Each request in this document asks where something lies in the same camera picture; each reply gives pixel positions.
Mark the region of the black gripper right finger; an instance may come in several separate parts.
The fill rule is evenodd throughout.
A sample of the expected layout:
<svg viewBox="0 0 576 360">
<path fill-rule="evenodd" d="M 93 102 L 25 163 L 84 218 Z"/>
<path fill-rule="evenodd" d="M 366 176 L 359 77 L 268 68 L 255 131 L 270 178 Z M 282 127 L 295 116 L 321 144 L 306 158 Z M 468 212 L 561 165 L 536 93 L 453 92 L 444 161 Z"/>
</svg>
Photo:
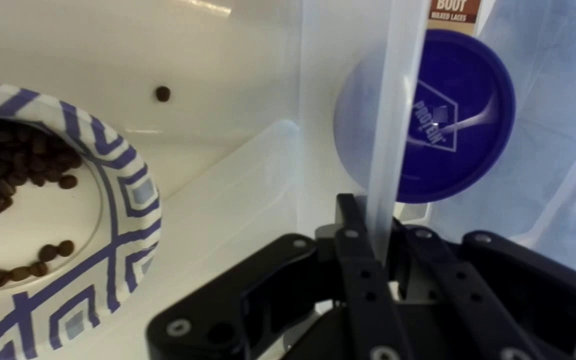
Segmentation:
<svg viewBox="0 0 576 360">
<path fill-rule="evenodd" d="M 389 253 L 405 253 L 407 251 L 407 237 L 409 237 L 409 227 L 395 218 L 392 225 L 390 225 L 390 246 L 389 246 Z"/>
</svg>

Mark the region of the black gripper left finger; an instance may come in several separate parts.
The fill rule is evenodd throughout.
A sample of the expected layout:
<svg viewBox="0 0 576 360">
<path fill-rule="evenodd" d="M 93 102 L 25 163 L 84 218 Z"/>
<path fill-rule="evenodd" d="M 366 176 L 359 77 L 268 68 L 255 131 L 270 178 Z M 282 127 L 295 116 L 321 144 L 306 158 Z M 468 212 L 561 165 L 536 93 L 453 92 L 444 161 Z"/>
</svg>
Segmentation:
<svg viewBox="0 0 576 360">
<path fill-rule="evenodd" d="M 341 227 L 335 234 L 336 255 L 343 263 L 359 263 L 372 257 L 372 246 L 361 203 L 354 194 L 336 196 L 336 221 Z"/>
</svg>

